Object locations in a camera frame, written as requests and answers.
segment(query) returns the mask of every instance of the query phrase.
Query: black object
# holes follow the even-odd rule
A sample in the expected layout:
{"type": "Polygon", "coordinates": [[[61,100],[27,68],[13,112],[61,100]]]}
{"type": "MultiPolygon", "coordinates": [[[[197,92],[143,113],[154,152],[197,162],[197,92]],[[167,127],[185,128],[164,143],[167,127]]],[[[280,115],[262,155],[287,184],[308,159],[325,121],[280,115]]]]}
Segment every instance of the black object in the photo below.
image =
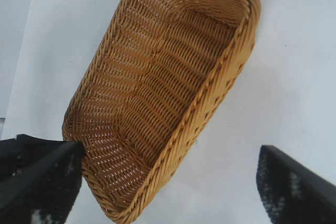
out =
{"type": "Polygon", "coordinates": [[[81,187],[79,142],[0,141],[0,223],[63,224],[81,187]]]}
{"type": "Polygon", "coordinates": [[[257,188],[274,224],[336,223],[336,187],[274,146],[260,149],[257,188]]]}

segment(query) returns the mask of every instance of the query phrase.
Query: wicker basket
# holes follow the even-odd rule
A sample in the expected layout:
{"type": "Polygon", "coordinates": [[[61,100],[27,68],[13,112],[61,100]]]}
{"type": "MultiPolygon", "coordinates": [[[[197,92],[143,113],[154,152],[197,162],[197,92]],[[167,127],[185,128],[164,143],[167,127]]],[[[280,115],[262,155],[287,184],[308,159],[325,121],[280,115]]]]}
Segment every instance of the wicker basket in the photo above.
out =
{"type": "Polygon", "coordinates": [[[121,0],[65,114],[105,214],[130,223],[173,176],[254,47],[259,0],[121,0]]]}

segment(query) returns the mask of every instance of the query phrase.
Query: white wall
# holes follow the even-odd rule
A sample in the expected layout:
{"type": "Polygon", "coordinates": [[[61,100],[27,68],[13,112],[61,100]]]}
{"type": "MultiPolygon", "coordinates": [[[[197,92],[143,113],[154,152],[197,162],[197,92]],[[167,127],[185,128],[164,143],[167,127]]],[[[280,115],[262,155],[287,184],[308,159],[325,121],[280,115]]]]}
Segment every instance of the white wall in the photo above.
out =
{"type": "Polygon", "coordinates": [[[0,0],[0,118],[6,116],[30,0],[0,0]]]}
{"type": "Polygon", "coordinates": [[[2,129],[4,128],[4,123],[5,123],[5,120],[3,118],[0,118],[0,138],[2,135],[2,129]]]}

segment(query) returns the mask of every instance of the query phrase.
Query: woven texture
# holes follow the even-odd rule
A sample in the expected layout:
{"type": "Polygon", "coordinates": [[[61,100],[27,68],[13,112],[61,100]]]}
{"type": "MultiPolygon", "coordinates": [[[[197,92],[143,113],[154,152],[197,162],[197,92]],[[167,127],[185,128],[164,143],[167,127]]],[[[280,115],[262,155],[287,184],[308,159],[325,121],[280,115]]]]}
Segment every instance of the woven texture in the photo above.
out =
{"type": "Polygon", "coordinates": [[[259,0],[121,0],[65,114],[106,215],[134,221],[234,84],[259,0]]]}

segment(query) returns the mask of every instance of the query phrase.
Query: white backdrop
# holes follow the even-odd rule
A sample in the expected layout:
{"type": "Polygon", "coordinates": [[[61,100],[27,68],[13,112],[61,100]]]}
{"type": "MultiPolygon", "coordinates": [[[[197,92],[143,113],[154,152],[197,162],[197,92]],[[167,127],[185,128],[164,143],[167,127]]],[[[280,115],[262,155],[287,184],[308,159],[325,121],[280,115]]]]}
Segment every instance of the white backdrop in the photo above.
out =
{"type": "MultiPolygon", "coordinates": [[[[3,138],[60,140],[63,114],[119,0],[32,0],[3,138]]],[[[336,184],[335,0],[261,0],[255,51],[136,223],[270,224],[255,173],[273,144],[336,184]]],[[[67,224],[110,223],[84,183],[67,224]]]]}
{"type": "Polygon", "coordinates": [[[0,118],[6,116],[29,5],[30,0],[0,0],[0,118]]]}

